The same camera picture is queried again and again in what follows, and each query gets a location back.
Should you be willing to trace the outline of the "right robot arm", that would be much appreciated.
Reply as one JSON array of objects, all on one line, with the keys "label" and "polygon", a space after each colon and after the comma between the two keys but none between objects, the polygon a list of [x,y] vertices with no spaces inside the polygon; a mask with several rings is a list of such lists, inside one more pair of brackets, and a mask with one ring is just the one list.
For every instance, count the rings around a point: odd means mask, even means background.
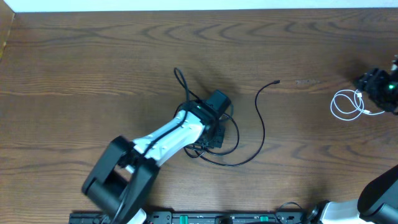
[{"label": "right robot arm", "polygon": [[[365,92],[383,113],[397,115],[397,65],[391,73],[375,68],[354,86],[355,99]],[[304,223],[397,223],[397,166],[368,183],[357,200],[319,203]]]}]

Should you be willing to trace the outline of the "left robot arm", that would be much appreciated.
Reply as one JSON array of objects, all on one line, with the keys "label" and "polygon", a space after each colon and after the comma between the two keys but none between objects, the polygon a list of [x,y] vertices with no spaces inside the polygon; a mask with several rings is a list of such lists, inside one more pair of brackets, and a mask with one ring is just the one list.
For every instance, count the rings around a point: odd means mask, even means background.
[{"label": "left robot arm", "polygon": [[231,100],[219,90],[207,100],[186,103],[175,117],[151,134],[128,141],[113,139],[88,175],[81,191],[111,223],[144,223],[146,198],[160,167],[175,153],[192,145],[220,148],[220,121]]}]

